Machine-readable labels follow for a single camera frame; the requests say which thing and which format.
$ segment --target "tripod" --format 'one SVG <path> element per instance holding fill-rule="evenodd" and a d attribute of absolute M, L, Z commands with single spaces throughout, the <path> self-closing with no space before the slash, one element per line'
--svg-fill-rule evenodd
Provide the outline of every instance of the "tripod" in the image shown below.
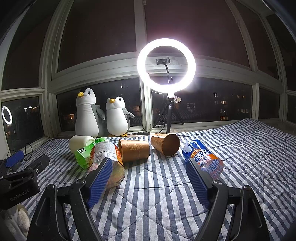
<path fill-rule="evenodd" d="M 159 122 L 161 116 L 165 115 L 166 110 L 168 110 L 168 115 L 167 115 L 167 131 L 166 131 L 166 133 L 170 133 L 170 125 L 171 125 L 171 121 L 172 121 L 172 112 L 173 111 L 174 111 L 174 114 L 176 115 L 177 119 L 182 123 L 182 125 L 184 125 L 184 121 L 182 120 L 182 118 L 181 118 L 181 116 L 179 114 L 179 111 L 175 107 L 174 98 L 168 98 L 167 97 L 167 103 L 163 107 L 163 110 L 161 111 L 160 115 L 157 116 L 154 119 L 153 127 L 156 127 L 156 125 Z"/>

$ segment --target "window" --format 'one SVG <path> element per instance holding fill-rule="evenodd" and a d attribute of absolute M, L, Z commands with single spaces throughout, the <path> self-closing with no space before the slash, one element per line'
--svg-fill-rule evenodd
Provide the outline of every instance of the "window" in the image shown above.
<path fill-rule="evenodd" d="M 296 123 L 296 96 L 288 95 L 287 120 Z"/>
<path fill-rule="evenodd" d="M 269 38 L 260 18 L 243 4 L 233 1 L 250 34 L 258 69 L 278 79 L 276 60 Z"/>
<path fill-rule="evenodd" d="M 172 38 L 193 54 L 220 58 L 249 66 L 240 30 L 225 1 L 147 0 L 145 5 L 148 42 Z M 158 47 L 157 53 L 175 52 Z"/>
<path fill-rule="evenodd" d="M 90 86 L 96 95 L 96 105 L 106 112 L 106 100 L 122 96 L 126 109 L 135 115 L 130 118 L 131 126 L 142 126 L 141 95 L 139 78 L 110 81 Z M 57 95 L 59 120 L 62 131 L 74 131 L 76 97 L 79 89 Z"/>
<path fill-rule="evenodd" d="M 11 150 L 19 150 L 27 143 L 32 143 L 44 136 L 38 97 L 17 99 L 2 102 L 11 112 L 11 118 L 7 109 L 4 109 L 2 117 L 4 131 L 8 147 Z"/>
<path fill-rule="evenodd" d="M 279 117 L 279 94 L 260 88 L 259 119 Z"/>
<path fill-rule="evenodd" d="M 38 0 L 22 19 L 9 47 L 2 90 L 38 87 L 45 34 L 59 0 Z"/>
<path fill-rule="evenodd" d="M 159 84 L 168 82 L 165 76 L 151 78 Z M 173 83 L 178 82 L 180 79 L 181 76 L 172 76 Z M 238 100 L 236 98 L 237 94 L 248 98 Z M 237 111 L 238 109 L 251 109 L 251 85 L 196 77 L 187 88 L 176 92 L 175 96 L 181 98 L 181 102 L 176 103 L 175 107 L 185 123 L 240 120 L 251 117 L 250 113 Z M 165 94 L 159 94 L 152 90 L 154 120 L 163 110 L 166 103 L 165 99 Z M 174 112 L 172 114 L 172 123 L 180 123 Z"/>
<path fill-rule="evenodd" d="M 136 51 L 134 0 L 75 0 L 62 37 L 58 71 L 133 51 Z"/>
<path fill-rule="evenodd" d="M 279 43 L 284 59 L 288 90 L 296 91 L 296 43 L 276 14 L 266 17 Z"/>

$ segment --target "ridged blue pad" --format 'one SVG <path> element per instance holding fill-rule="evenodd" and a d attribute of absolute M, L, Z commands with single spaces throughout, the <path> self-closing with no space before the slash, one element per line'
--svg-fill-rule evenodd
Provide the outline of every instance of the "ridged blue pad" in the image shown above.
<path fill-rule="evenodd" d="M 18 161 L 21 161 L 23 159 L 24 159 L 24 152 L 22 150 L 19 150 L 6 159 L 5 165 L 6 165 L 6 167 L 12 167 Z"/>
<path fill-rule="evenodd" d="M 112 170 L 113 170 L 112 160 L 109 159 L 89 189 L 90 193 L 89 193 L 89 199 L 87 201 L 88 208 L 92 208 L 95 204 L 98 203 L 101 197 L 101 194 L 112 173 Z"/>
<path fill-rule="evenodd" d="M 191 185 L 195 191 L 195 194 L 202 205 L 206 207 L 210 206 L 210 202 L 207 199 L 207 188 L 204 182 L 202 181 L 201 177 L 199 176 L 198 172 L 192 166 L 191 162 L 188 160 L 186 161 L 186 173 L 189 177 Z"/>

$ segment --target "penguin plush toy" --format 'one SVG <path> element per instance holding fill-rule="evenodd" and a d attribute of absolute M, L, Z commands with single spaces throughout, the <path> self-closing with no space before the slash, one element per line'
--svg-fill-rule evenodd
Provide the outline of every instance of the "penguin plush toy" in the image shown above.
<path fill-rule="evenodd" d="M 106 110 L 108 132 L 114 136 L 124 136 L 130 128 L 129 118 L 135 116 L 127 111 L 123 98 L 120 96 L 116 99 L 108 98 Z"/>
<path fill-rule="evenodd" d="M 76 98 L 76 107 L 77 112 L 74 117 L 76 135 L 102 137 L 106 116 L 100 106 L 96 105 L 96 96 L 91 88 L 81 89 Z"/>

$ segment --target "green snack wrapper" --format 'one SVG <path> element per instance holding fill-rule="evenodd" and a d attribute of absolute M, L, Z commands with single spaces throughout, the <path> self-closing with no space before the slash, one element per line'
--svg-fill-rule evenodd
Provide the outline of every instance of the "green snack wrapper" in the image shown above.
<path fill-rule="evenodd" d="M 91 150 L 93 149 L 93 147 L 102 141 L 109 141 L 107 138 L 105 137 L 100 137 L 98 139 L 96 139 L 94 142 L 92 142 L 91 144 L 77 150 L 74 155 L 76 157 L 76 160 L 78 162 L 78 164 L 83 168 L 86 169 L 88 167 L 90 167 L 92 165 L 92 162 L 90 161 L 90 153 Z"/>

